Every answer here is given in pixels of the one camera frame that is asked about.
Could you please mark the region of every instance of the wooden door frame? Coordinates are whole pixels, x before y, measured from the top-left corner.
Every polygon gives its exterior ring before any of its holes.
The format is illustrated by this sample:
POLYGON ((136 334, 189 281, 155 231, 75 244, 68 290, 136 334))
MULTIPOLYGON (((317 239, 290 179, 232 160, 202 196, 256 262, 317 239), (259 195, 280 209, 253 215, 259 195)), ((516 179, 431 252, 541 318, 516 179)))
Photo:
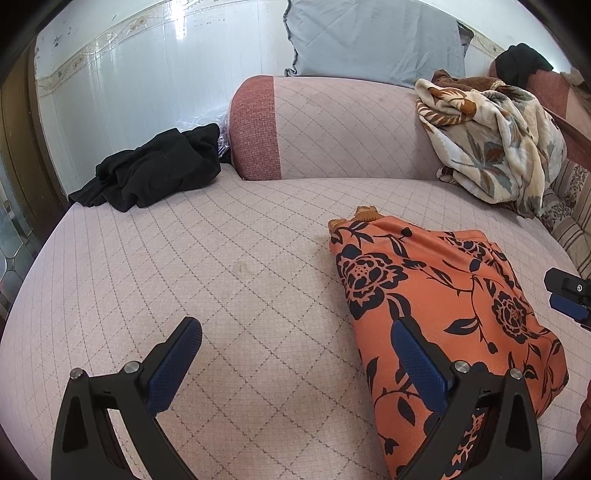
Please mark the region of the wooden door frame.
POLYGON ((53 167, 37 102, 33 41, 0 88, 0 153, 19 207, 45 243, 69 208, 53 167))

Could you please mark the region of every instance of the stain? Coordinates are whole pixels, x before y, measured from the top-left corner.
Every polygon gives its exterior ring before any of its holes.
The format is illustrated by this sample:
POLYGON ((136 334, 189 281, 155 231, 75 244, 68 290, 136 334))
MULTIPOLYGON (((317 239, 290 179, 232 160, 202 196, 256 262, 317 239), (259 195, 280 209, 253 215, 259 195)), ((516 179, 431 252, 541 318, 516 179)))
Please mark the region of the stain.
POLYGON ((138 27, 141 27, 142 25, 144 25, 146 23, 146 17, 139 17, 137 20, 134 20, 133 22, 131 22, 131 25, 129 26, 129 30, 133 31, 138 27))
POLYGON ((84 55, 80 55, 74 62, 74 69, 77 69, 85 60, 84 55))
POLYGON ((250 272, 250 268, 244 260, 237 260, 232 266, 232 273, 237 277, 244 277, 250 272))

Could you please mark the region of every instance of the black clothing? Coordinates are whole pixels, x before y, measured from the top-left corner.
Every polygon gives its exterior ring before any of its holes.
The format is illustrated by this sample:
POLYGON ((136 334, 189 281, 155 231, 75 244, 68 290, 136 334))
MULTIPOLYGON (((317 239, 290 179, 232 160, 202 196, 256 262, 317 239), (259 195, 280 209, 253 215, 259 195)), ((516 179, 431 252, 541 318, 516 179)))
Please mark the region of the black clothing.
POLYGON ((69 200, 85 207, 109 202, 127 212, 133 205, 148 207, 175 192, 204 187, 220 173, 218 136, 216 124, 162 132, 142 147, 104 159, 96 177, 69 200))
POLYGON ((527 80, 538 70, 553 70, 542 55, 525 43, 509 47, 495 60, 496 76, 507 85, 513 85, 525 90, 527 80))

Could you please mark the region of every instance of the pillowcase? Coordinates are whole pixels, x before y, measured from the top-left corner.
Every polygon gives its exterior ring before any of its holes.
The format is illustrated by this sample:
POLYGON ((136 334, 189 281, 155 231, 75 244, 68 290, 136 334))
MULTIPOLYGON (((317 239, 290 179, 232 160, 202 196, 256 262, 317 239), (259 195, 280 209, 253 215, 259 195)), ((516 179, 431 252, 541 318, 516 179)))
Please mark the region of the pillowcase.
POLYGON ((439 69, 464 78, 458 23, 416 0, 290 0, 295 57, 286 76, 342 77, 412 88, 439 69))
MULTIPOLYGON (((538 323, 507 257, 484 233, 428 231, 375 207, 359 207, 352 221, 332 220, 329 231, 393 478, 438 420, 392 346, 399 318, 413 318, 452 362, 496 375, 521 370, 538 418, 567 384, 560 340, 538 323)), ((485 410, 473 412, 444 478, 466 466, 485 410)))

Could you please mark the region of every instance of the metal screw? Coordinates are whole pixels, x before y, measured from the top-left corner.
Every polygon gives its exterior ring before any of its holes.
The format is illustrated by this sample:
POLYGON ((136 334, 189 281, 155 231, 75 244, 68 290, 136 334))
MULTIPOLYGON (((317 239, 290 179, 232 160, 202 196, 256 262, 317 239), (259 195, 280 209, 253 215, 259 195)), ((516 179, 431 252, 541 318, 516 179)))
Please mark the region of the metal screw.
POLYGON ((467 374, 470 371, 470 364, 464 360, 458 360, 453 364, 453 368, 461 374, 467 374))
POLYGON ((77 380, 82 376, 83 373, 84 370, 82 370, 80 367, 73 368, 72 371, 70 371, 70 378, 72 380, 77 380))
POLYGON ((125 364, 125 366, 123 367, 123 371, 126 374, 134 374, 139 370, 139 362, 136 362, 135 360, 131 361, 131 362, 127 362, 125 364))
POLYGON ((518 368, 512 368, 509 373, 511 374, 511 376, 513 378, 515 378, 516 380, 521 380, 523 378, 523 373, 521 373, 521 370, 519 370, 518 368))

